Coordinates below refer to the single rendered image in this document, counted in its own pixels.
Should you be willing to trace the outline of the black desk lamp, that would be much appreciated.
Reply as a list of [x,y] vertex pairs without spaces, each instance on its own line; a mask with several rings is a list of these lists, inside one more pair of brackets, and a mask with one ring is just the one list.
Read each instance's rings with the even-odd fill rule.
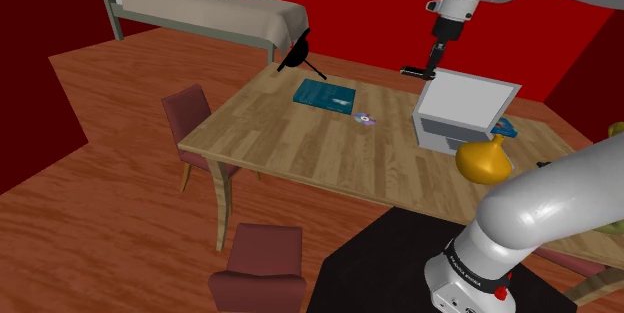
[[306,63],[314,72],[316,72],[321,78],[324,80],[327,77],[320,72],[317,68],[315,68],[310,62],[307,61],[307,56],[309,54],[309,42],[307,41],[307,36],[310,33],[310,29],[307,28],[301,36],[294,43],[292,48],[289,50],[288,54],[284,57],[282,62],[279,64],[277,71],[281,72],[285,67],[295,68],[301,65],[302,63]]

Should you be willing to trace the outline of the yellow round vase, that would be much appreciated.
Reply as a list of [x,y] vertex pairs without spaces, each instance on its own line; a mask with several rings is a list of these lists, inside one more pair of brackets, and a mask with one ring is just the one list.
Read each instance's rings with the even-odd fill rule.
[[496,134],[487,142],[461,145],[455,155],[458,171],[466,179],[482,185],[505,181],[512,173],[512,163],[502,149],[505,137]]

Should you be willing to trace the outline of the blue thin book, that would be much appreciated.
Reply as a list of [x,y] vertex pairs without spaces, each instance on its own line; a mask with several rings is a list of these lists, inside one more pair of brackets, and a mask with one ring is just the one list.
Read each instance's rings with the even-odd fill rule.
[[504,117],[501,117],[491,129],[492,134],[498,134],[509,138],[515,138],[518,132],[512,123]]

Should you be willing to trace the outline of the grey open laptop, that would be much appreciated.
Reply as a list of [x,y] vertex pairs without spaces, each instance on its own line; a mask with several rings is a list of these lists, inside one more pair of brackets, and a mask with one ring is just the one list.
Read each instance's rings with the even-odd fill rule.
[[519,90],[518,84],[436,69],[412,113],[418,146],[455,155],[466,142],[491,140]]

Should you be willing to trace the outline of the dark red chair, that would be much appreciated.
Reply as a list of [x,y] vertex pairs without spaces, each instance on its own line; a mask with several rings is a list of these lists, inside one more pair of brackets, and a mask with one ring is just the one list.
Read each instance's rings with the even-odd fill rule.
[[537,248],[533,253],[584,277],[594,276],[607,269],[607,266],[604,264],[545,248]]
[[302,276],[300,227],[241,223],[225,270],[208,286],[220,312],[299,313]]
[[[161,100],[172,136],[177,146],[189,133],[211,115],[211,109],[202,87],[194,84]],[[176,147],[179,159],[184,163],[180,191],[184,192],[193,167],[209,172],[205,157]]]

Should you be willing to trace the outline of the teal book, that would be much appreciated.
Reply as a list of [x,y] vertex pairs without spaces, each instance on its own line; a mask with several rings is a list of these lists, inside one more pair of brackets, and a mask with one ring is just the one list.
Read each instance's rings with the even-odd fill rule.
[[351,115],[356,90],[326,82],[304,79],[293,101],[329,111]]

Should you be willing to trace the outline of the wooden table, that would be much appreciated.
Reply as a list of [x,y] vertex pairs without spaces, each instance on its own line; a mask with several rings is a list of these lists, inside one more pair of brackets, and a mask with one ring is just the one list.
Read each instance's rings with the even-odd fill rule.
[[223,249],[232,207],[229,164],[372,203],[466,224],[487,187],[467,181],[453,157],[418,146],[414,93],[330,77],[356,91],[350,115],[294,102],[312,72],[265,67],[182,139],[180,149],[202,156],[217,199],[216,248]]

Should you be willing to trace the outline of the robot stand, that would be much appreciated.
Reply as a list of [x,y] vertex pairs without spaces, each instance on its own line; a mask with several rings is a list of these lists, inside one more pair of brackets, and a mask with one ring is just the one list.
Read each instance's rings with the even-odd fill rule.
[[324,260],[306,313],[577,313],[528,253],[477,222],[392,208]]

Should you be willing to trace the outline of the bed with beige cover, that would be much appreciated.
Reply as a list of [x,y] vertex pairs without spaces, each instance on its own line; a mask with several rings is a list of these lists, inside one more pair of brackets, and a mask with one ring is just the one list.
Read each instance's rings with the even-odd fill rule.
[[114,37],[124,35],[120,21],[197,34],[261,48],[267,61],[286,56],[309,32],[304,6],[283,0],[103,0]]

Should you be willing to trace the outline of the black stick-shaped object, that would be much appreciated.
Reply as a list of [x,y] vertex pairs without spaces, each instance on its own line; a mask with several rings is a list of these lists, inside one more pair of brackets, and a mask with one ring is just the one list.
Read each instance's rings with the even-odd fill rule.
[[412,67],[412,66],[403,66],[400,69],[400,73],[402,75],[416,77],[424,80],[431,80],[435,77],[434,74],[427,74],[424,69]]

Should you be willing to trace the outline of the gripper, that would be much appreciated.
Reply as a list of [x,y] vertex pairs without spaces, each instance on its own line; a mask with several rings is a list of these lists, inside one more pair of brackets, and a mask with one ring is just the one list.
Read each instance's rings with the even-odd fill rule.
[[434,70],[445,52],[446,43],[448,41],[456,41],[460,37],[462,30],[462,21],[455,21],[442,16],[437,17],[432,29],[432,35],[436,38],[436,42],[432,47],[424,69],[424,77],[426,79],[433,79],[435,77]]

